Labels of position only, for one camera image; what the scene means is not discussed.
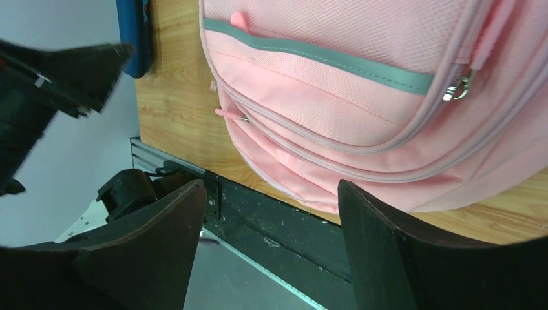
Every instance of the metal zipper slider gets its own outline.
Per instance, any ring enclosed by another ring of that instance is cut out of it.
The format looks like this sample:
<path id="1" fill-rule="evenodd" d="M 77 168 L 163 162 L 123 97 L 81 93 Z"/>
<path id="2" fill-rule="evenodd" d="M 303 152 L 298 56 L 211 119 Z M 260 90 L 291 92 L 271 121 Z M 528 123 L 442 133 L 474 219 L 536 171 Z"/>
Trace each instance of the metal zipper slider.
<path id="1" fill-rule="evenodd" d="M 470 85 L 475 75 L 476 70 L 470 70 L 467 74 L 462 74 L 453 85 L 447 87 L 447 90 L 441 99 L 443 101 L 451 101 L 453 99 L 464 98 L 470 90 Z"/>

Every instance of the blue object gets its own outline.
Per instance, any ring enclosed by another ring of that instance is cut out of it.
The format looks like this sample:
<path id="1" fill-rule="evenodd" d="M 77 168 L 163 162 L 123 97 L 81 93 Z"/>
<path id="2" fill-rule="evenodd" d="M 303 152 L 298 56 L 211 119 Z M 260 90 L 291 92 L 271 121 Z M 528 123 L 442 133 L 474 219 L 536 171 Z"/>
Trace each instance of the blue object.
<path id="1" fill-rule="evenodd" d="M 135 47 L 133 58 L 123 71 L 136 79 L 151 68 L 149 0 L 116 0 L 120 41 Z"/>

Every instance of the pink mesh fabric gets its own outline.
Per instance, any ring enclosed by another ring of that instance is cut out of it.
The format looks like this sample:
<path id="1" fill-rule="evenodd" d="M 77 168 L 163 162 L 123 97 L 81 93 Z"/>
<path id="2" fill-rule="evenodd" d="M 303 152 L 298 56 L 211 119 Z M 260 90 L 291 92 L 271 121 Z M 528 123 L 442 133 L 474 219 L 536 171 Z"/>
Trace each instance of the pink mesh fabric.
<path id="1" fill-rule="evenodd" d="M 207 0 L 205 17 L 243 12 L 252 33 L 434 73 L 466 0 Z"/>

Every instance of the black bracket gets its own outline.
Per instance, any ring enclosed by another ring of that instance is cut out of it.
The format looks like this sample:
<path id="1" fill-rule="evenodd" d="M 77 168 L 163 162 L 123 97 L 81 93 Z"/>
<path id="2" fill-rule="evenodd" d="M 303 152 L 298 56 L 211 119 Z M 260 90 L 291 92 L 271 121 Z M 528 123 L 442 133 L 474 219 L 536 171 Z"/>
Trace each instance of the black bracket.
<path id="1" fill-rule="evenodd" d="M 221 186 L 216 180 L 218 177 L 217 174 L 207 170 L 201 174 L 171 160 L 166 160 L 163 163 L 163 168 L 161 170 L 164 172 L 178 171 L 178 173 L 188 175 L 192 180 L 202 179 L 204 181 L 205 191 L 207 193 L 205 219 L 219 220 L 221 218 Z"/>

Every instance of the gray floor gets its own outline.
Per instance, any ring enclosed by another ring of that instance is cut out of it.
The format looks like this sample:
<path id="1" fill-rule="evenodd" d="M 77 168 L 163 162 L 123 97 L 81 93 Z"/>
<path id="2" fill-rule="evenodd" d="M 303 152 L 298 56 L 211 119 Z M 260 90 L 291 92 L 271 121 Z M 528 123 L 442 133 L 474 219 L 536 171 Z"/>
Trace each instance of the gray floor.
<path id="1" fill-rule="evenodd" d="M 222 242 L 198 245 L 184 307 L 195 309 L 323 308 Z"/>

